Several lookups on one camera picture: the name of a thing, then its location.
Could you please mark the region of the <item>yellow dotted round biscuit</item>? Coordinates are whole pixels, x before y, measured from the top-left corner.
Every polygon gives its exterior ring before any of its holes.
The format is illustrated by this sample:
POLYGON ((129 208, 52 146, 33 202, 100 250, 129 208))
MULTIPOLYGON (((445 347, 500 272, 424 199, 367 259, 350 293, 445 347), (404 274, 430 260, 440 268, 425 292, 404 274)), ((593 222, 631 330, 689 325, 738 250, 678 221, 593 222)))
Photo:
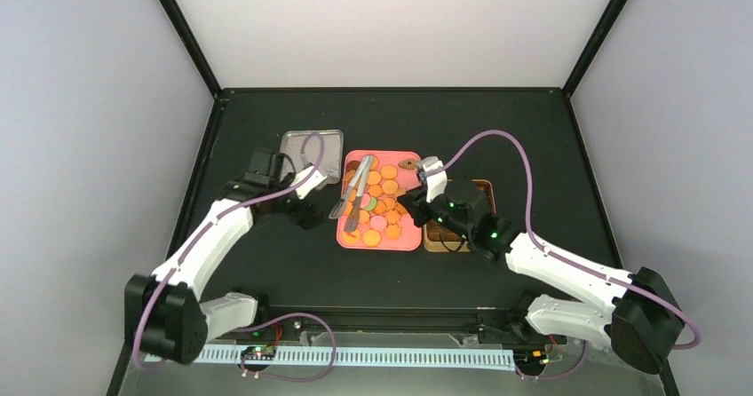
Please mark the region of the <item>yellow dotted round biscuit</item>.
POLYGON ((361 239, 366 247, 376 247, 380 244, 382 235, 377 230, 369 229, 363 233, 361 239))

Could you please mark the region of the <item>pink plastic tray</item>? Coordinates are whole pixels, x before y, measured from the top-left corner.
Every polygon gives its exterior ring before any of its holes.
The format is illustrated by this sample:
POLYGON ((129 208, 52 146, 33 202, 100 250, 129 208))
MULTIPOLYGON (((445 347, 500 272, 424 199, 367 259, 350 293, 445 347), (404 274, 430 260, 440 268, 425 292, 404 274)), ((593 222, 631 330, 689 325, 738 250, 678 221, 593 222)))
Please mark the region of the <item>pink plastic tray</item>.
POLYGON ((354 194, 346 202, 344 214, 337 218, 337 242, 346 249, 380 249, 394 251, 411 251, 421 243, 422 230, 414 224, 407 210, 398 203, 398 197, 407 190, 418 186, 415 170, 403 170, 398 163, 407 158, 420 161, 418 154, 406 151, 353 150, 345 155, 345 174, 343 176, 343 193, 350 183, 361 158, 367 154, 374 156, 368 181, 361 200, 359 224, 356 229, 361 238, 369 229, 377 230, 382 235, 376 247, 366 247, 362 239, 358 244, 345 245, 341 240, 344 224, 351 210, 354 194))

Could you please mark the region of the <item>silver metal tin lid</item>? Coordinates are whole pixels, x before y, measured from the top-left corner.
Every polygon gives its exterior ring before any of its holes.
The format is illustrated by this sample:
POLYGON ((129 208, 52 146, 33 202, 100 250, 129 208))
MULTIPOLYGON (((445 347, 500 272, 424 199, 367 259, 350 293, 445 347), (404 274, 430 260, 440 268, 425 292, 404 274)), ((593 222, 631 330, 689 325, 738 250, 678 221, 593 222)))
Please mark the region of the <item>silver metal tin lid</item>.
POLYGON ((340 130, 287 131, 279 149, 289 158, 283 160, 282 176, 318 163, 327 184, 334 185, 342 175, 343 146, 344 133, 340 130))

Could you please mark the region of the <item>gold cookie tin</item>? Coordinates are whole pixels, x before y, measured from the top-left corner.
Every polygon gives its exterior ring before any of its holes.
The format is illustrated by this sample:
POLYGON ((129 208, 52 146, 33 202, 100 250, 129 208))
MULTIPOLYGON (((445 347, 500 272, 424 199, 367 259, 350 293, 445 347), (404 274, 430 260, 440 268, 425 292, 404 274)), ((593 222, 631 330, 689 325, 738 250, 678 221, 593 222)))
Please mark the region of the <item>gold cookie tin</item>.
MULTIPOLYGON (((483 194, 486 204, 492 213, 496 213, 495 197, 491 183, 482 178, 464 179, 460 183, 448 181, 446 194, 461 194, 464 198, 471 197, 473 201, 480 199, 483 194)), ((470 248, 463 238, 440 226, 436 221, 430 221, 423 226, 423 247, 433 253, 469 252, 470 248)))

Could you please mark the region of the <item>yellow biscuit red cross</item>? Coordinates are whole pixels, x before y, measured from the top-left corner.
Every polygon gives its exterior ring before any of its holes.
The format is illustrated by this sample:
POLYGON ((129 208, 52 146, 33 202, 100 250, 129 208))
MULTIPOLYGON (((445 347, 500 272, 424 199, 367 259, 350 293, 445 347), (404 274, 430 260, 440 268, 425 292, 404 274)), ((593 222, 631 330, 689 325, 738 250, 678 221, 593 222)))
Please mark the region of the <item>yellow biscuit red cross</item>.
POLYGON ((358 244, 361 240, 361 232, 359 229, 355 229, 352 232, 343 231, 341 233, 341 240, 345 245, 358 244))

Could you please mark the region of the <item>metal tongs white handles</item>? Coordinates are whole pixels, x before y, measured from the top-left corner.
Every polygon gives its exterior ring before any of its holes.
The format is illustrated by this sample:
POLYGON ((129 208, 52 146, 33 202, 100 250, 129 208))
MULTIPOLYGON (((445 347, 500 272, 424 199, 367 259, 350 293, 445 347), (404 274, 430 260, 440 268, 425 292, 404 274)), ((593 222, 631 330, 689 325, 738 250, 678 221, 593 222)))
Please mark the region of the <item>metal tongs white handles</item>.
POLYGON ((365 191, 365 186, 368 181, 369 171, 373 160, 374 156, 371 154, 367 154, 361 158, 359 167, 355 170, 350 183, 329 213, 330 219, 340 218, 346 210, 346 202, 348 201, 349 196, 351 194, 354 194, 354 198, 351 201, 351 210, 345 220, 343 228, 344 232, 354 232, 359 224, 361 200, 365 191))

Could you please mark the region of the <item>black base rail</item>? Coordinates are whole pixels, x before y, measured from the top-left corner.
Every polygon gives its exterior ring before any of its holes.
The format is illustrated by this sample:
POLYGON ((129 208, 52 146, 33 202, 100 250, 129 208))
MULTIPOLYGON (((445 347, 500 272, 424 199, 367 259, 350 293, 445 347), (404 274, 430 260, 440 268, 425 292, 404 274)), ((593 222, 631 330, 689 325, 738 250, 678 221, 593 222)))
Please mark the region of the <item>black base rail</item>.
POLYGON ((449 334, 475 336, 482 344, 500 344, 514 349, 536 349, 567 339, 560 335, 538 334, 518 310, 496 308, 375 308, 375 307, 262 307, 256 323, 290 314, 286 329, 298 324, 300 332, 323 331, 324 327, 304 315, 315 315, 335 332, 382 334, 449 334))

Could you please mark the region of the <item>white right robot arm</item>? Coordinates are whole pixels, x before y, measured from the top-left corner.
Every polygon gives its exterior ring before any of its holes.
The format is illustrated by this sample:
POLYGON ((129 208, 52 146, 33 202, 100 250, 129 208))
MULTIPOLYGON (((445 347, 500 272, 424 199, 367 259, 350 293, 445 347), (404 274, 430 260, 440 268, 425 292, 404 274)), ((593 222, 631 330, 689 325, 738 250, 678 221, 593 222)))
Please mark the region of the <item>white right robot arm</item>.
POLYGON ((416 225, 434 222, 458 235, 469 249, 508 269, 558 289, 506 316, 508 334, 526 342, 535 335, 575 337, 607 346, 634 369, 658 375, 684 327, 667 282, 656 271, 636 273, 600 265, 528 233, 495 214, 486 195, 468 182, 431 189, 423 183, 399 196, 416 225))

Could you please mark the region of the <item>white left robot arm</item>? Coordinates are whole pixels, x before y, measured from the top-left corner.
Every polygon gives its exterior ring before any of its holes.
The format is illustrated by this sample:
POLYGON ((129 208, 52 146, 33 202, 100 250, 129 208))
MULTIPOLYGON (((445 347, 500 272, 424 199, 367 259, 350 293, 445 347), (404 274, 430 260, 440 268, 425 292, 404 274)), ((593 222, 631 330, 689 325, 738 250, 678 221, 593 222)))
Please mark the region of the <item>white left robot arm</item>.
POLYGON ((284 174, 288 155, 258 149, 177 251, 150 274, 127 281, 124 337, 138 368, 145 354, 189 365, 207 342, 255 322, 257 297, 231 291, 205 301, 202 294, 231 248, 261 218, 284 214, 302 228, 320 224, 323 216, 307 196, 327 178, 324 151, 319 147, 314 162, 298 173, 284 174))

